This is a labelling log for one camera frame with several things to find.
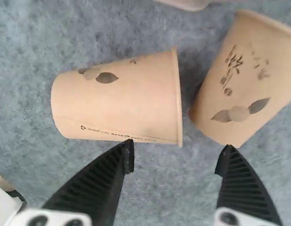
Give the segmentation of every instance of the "floor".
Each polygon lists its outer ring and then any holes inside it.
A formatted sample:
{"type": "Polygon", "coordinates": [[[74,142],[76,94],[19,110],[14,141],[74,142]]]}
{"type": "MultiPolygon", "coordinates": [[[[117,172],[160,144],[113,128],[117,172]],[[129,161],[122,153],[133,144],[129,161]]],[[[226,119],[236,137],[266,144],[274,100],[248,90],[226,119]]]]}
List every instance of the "floor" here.
{"type": "MultiPolygon", "coordinates": [[[[291,1],[213,3],[197,13],[150,0],[0,0],[0,174],[40,207],[116,142],[69,140],[55,128],[50,89],[74,68],[177,46],[183,147],[136,144],[116,226],[212,225],[222,146],[196,130],[187,110],[237,8],[291,26],[291,1]]],[[[291,103],[240,149],[291,226],[291,103]]]]}

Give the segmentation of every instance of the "brown paper cup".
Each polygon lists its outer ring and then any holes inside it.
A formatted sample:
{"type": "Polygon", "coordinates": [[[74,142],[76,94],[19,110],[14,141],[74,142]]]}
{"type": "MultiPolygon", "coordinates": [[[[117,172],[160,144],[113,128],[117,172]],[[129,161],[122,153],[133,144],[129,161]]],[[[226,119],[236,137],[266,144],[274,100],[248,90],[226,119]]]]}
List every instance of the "brown paper cup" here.
{"type": "Polygon", "coordinates": [[[67,138],[182,146],[176,50],[62,73],[51,107],[67,138]]]}
{"type": "Polygon", "coordinates": [[[213,140],[241,146],[291,101],[291,28],[238,11],[189,116],[213,140]]]}

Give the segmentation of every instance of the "carpet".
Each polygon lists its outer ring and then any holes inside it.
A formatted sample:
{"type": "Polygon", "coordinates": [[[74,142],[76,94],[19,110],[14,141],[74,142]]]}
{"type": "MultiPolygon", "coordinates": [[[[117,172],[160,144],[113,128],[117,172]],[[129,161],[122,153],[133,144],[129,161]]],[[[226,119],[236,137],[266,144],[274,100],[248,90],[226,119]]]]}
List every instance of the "carpet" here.
{"type": "MultiPolygon", "coordinates": [[[[183,147],[135,145],[135,172],[125,178],[115,225],[212,225],[223,146],[196,130],[187,111],[237,8],[291,26],[291,1],[283,0],[213,3],[196,13],[150,0],[0,0],[0,174],[40,207],[117,144],[60,135],[50,111],[56,75],[177,46],[183,147]]],[[[291,103],[239,151],[291,225],[291,103]]]]}

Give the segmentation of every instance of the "leaf print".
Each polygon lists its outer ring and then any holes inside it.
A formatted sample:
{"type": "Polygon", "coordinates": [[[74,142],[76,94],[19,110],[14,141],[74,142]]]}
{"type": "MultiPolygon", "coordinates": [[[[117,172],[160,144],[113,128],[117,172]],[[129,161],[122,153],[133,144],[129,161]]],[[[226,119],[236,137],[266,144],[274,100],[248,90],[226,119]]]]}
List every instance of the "leaf print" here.
{"type": "Polygon", "coordinates": [[[229,111],[228,110],[219,111],[211,119],[212,120],[216,120],[216,121],[220,121],[220,122],[229,122],[229,121],[232,121],[230,119],[230,117],[229,117],[229,111]]]}
{"type": "Polygon", "coordinates": [[[253,102],[249,107],[250,114],[255,114],[262,110],[269,102],[270,98],[260,99],[253,102]]]}
{"type": "Polygon", "coordinates": [[[100,75],[98,75],[98,77],[96,78],[96,81],[100,82],[100,83],[108,84],[108,83],[112,83],[112,82],[116,81],[117,79],[118,79],[118,77],[115,76],[113,73],[102,72],[102,73],[100,73],[100,75]]]}
{"type": "Polygon", "coordinates": [[[89,70],[89,68],[79,68],[78,69],[78,73],[80,73],[80,74],[84,74],[87,70],[89,70]]]}

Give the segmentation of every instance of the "white object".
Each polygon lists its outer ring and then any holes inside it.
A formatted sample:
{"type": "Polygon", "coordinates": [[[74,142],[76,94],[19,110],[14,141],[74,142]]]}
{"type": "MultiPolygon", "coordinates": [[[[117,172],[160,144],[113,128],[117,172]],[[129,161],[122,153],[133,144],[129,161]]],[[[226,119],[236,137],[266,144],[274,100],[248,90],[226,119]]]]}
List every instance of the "white object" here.
{"type": "Polygon", "coordinates": [[[238,226],[278,226],[272,222],[265,221],[226,207],[220,207],[216,210],[214,226],[229,226],[229,224],[222,221],[222,214],[233,215],[238,222],[236,224],[238,226]]]}
{"type": "Polygon", "coordinates": [[[18,198],[12,198],[0,188],[0,226],[6,226],[22,206],[18,198]]]}
{"type": "Polygon", "coordinates": [[[211,0],[155,0],[186,11],[203,10],[211,0]]]}
{"type": "Polygon", "coordinates": [[[8,226],[29,226],[31,225],[45,225],[45,226],[66,226],[70,222],[71,225],[92,226],[91,218],[83,213],[65,212],[57,210],[35,210],[28,209],[18,213],[8,226]]]}

